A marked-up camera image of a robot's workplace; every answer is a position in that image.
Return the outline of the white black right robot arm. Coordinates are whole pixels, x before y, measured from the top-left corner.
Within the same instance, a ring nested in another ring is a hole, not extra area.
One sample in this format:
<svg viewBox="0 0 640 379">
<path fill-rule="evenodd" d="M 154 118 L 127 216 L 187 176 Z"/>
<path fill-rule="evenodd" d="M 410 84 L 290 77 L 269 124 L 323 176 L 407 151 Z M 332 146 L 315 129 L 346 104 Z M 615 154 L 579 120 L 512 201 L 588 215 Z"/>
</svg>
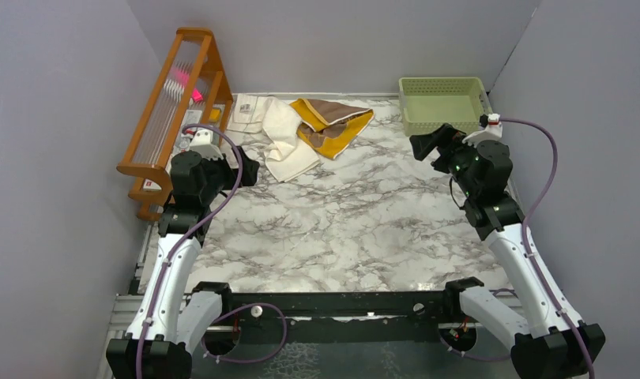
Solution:
<svg viewBox="0 0 640 379">
<path fill-rule="evenodd" d="M 509 148 L 500 141 L 467 144 L 464 139 L 464 133 L 444 124 L 409 141 L 419 161 L 438 152 L 432 167 L 449 174 L 464 193 L 465 216 L 503 267 L 522 312 L 469 278 L 446 284 L 442 314 L 451 321 L 467 316 L 482 324 L 508 349 L 521 378 L 592 377 L 605 334 L 566 300 L 539 255 L 525 215 L 506 191 L 513 168 Z"/>
</svg>

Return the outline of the yellow brown bear towel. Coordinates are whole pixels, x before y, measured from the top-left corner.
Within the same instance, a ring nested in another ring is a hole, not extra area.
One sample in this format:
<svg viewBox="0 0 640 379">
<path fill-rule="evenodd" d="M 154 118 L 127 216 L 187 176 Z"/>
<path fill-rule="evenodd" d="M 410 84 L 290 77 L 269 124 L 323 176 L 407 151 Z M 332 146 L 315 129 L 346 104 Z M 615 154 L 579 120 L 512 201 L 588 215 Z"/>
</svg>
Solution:
<svg viewBox="0 0 640 379">
<path fill-rule="evenodd" d="M 336 159 L 375 116 L 370 108 L 321 99 L 300 98 L 290 106 L 301 117 L 297 136 L 327 159 Z"/>
</svg>

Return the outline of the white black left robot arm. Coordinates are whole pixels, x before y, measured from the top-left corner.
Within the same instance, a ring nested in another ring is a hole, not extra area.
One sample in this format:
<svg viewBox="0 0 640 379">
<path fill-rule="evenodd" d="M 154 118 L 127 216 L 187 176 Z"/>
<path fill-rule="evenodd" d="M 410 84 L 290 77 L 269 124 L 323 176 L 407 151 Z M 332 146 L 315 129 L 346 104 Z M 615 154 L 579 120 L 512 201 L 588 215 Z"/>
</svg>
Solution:
<svg viewBox="0 0 640 379">
<path fill-rule="evenodd" d="M 202 282 L 181 310 L 190 269 L 203 247 L 212 202 L 227 200 L 241 186 L 257 181 L 259 163 L 242 147 L 232 168 L 226 158 L 207 159 L 181 152 L 171 160 L 172 191 L 158 222 L 158 247 L 150 282 L 124 335 L 108 342 L 106 360 L 115 378 L 188 378 L 192 353 L 211 323 L 233 314 L 227 283 Z"/>
</svg>

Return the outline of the cream white towel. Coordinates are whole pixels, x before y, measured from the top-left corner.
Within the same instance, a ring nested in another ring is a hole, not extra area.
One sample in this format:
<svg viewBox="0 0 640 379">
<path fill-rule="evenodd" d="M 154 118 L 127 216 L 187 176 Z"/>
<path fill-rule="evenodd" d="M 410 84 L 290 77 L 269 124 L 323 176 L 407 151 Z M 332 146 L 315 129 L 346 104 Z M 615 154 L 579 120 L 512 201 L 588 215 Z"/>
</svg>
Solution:
<svg viewBox="0 0 640 379">
<path fill-rule="evenodd" d="M 297 135 L 301 123 L 299 114 L 274 96 L 239 94 L 228 129 L 268 137 L 265 166 L 278 182 L 289 182 L 320 164 L 318 153 Z"/>
</svg>

